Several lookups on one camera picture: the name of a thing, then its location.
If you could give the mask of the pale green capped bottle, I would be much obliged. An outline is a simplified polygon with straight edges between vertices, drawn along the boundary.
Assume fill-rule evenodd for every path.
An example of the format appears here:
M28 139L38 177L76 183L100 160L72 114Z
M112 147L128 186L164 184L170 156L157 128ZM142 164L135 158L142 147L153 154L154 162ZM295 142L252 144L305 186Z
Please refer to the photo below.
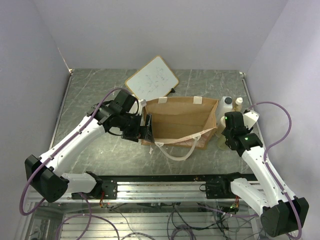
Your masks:
M222 151L229 149L229 147L226 145L226 138L223 135L217 140L217 146Z

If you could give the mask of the clear yellow liquid bottle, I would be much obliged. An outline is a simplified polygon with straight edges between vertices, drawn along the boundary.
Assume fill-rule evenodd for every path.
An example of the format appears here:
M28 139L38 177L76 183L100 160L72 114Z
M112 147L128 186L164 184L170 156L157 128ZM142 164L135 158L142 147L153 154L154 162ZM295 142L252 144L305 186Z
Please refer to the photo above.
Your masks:
M235 112L240 112L243 108L243 98L238 97L235 99L234 104L233 104L233 110Z

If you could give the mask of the white square bottle black cap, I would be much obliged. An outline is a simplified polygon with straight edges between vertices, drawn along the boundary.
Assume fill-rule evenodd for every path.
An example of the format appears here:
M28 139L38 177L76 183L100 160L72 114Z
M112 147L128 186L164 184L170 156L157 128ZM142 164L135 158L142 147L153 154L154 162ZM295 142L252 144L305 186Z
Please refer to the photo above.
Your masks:
M223 96L218 102L215 110L216 124L221 122L221 118L225 116L225 113L233 110L233 99L230 96Z

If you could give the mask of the cream bottle white cap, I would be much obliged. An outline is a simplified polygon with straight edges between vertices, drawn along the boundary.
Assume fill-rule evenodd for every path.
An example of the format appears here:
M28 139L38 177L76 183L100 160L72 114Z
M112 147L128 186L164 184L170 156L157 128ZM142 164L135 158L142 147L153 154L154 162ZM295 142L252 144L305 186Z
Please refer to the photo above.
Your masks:
M223 130L226 128L226 120L225 120L225 116L222 116L220 118L220 121L217 125L217 130L215 132L215 135L220 138L222 136L222 132Z

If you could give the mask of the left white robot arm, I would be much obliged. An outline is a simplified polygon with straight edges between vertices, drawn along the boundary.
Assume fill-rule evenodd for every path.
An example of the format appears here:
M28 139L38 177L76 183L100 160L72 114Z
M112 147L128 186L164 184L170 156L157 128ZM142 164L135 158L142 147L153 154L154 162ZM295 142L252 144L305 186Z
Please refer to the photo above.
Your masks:
M28 183L49 203L66 193L83 193L90 199L106 194L110 191L108 183L96 174L71 174L65 170L91 142L111 128L119 129L123 140L154 142L152 115L143 116L142 109L141 102L122 88L114 99L93 105L62 141L41 156L30 155L25 160Z

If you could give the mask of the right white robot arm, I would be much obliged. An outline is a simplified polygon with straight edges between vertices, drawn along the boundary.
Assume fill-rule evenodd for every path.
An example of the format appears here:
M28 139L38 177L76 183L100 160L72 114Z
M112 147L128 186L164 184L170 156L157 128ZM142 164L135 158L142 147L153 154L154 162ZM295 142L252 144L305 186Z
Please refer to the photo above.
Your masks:
M269 236L289 235L297 231L296 238L299 239L309 210L307 200L298 198L285 184L267 158L259 137L245 125L241 112L227 112L224 120L222 135L225 136L225 144L247 163L263 191L239 177L222 183L221 194L226 198L236 195L243 199L258 214Z

